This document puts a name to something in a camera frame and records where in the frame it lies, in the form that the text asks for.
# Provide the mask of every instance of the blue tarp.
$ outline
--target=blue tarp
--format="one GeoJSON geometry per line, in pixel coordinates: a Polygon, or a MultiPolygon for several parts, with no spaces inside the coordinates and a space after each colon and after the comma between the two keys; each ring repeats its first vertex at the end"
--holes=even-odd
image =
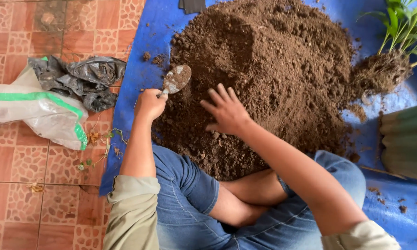
{"type": "MultiPolygon", "coordinates": [[[[214,0],[206,0],[207,6],[215,3],[214,0]]],[[[371,10],[384,10],[383,0],[321,0],[319,3],[309,0],[307,4],[312,7],[326,7],[326,13],[332,21],[342,22],[344,28],[348,28],[353,37],[360,37],[362,50],[356,56],[354,62],[366,56],[375,54],[381,42],[377,37],[383,34],[382,24],[372,17],[365,16],[356,21],[361,12],[371,10]]],[[[164,65],[167,66],[170,55],[170,40],[175,31],[182,31],[189,20],[196,14],[185,15],[184,10],[178,9],[178,0],[148,0],[137,29],[128,65],[123,79],[119,99],[114,113],[113,126],[129,135],[134,118],[133,107],[141,88],[161,88],[163,71],[151,63],[142,60],[144,52],[148,51],[153,56],[164,54],[164,65]]],[[[380,110],[391,113],[417,105],[417,67],[414,75],[405,84],[399,86],[394,93],[383,98],[375,96],[369,99],[371,105],[364,106],[367,121],[360,123],[357,117],[348,111],[343,112],[343,117],[354,128],[358,128],[361,134],[352,135],[356,148],[361,150],[360,161],[357,165],[376,169],[383,169],[379,161],[379,134],[378,114],[380,110]]],[[[100,195],[106,195],[111,191],[114,176],[119,173],[122,157],[116,156],[113,147],[118,147],[122,152],[126,145],[116,135],[111,139],[111,150],[108,156],[106,172],[102,177],[100,195]]],[[[376,173],[363,169],[368,187],[376,187],[382,193],[367,191],[363,210],[368,217],[388,233],[392,234],[404,249],[417,249],[417,180],[402,180],[384,173],[376,173]],[[385,200],[385,205],[377,201],[385,200]],[[399,199],[405,198],[402,205],[408,207],[406,213],[400,213],[399,199]]]]}

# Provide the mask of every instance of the green stripe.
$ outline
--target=green stripe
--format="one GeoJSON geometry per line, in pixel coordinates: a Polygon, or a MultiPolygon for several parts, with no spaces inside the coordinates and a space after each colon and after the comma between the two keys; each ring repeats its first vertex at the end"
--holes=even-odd
{"type": "Polygon", "coordinates": [[[32,92],[27,94],[22,93],[0,93],[0,101],[21,101],[21,100],[39,100],[39,99],[50,99],[60,107],[66,108],[69,111],[74,112],[78,118],[77,122],[75,124],[74,132],[77,136],[77,139],[79,139],[82,142],[82,145],[80,146],[80,150],[85,150],[88,140],[87,135],[85,134],[85,131],[83,131],[83,128],[80,126],[80,119],[83,116],[83,112],[64,102],[62,99],[56,97],[55,95],[48,93],[48,92],[32,92]]]}

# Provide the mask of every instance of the leg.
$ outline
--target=leg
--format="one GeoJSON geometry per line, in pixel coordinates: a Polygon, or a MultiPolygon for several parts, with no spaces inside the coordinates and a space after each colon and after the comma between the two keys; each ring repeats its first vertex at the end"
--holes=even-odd
{"type": "MultiPolygon", "coordinates": [[[[350,161],[319,150],[314,160],[326,168],[362,207],[366,181],[350,161]]],[[[307,204],[292,191],[289,198],[265,212],[253,226],[244,227],[235,239],[244,249],[318,249],[321,234],[307,204]]]]}
{"type": "Polygon", "coordinates": [[[235,181],[223,181],[221,185],[239,200],[254,205],[275,206],[288,197],[278,180],[278,175],[271,169],[235,181]]]}
{"type": "Polygon", "coordinates": [[[262,213],[251,211],[250,205],[219,188],[188,157],[159,146],[153,146],[153,153],[161,185],[156,209],[161,249],[221,249],[231,235],[216,219],[228,223],[262,213]]]}

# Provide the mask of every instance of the shirt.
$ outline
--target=shirt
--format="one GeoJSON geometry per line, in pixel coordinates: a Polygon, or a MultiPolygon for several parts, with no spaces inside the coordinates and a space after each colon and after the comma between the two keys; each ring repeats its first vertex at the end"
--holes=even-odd
{"type": "MultiPolygon", "coordinates": [[[[103,250],[159,250],[156,232],[157,178],[118,175],[107,199],[112,204],[103,250]]],[[[321,238],[324,250],[399,250],[400,245],[374,221],[321,238]]]]}

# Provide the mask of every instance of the person's left hand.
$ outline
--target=person's left hand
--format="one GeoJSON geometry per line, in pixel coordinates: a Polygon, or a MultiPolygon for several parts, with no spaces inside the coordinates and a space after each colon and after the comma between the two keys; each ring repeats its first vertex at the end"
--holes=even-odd
{"type": "Polygon", "coordinates": [[[165,101],[168,99],[167,94],[157,98],[157,95],[160,93],[162,91],[158,89],[145,89],[137,99],[134,107],[134,117],[145,119],[147,122],[153,122],[154,119],[159,117],[165,109],[165,101]]]}

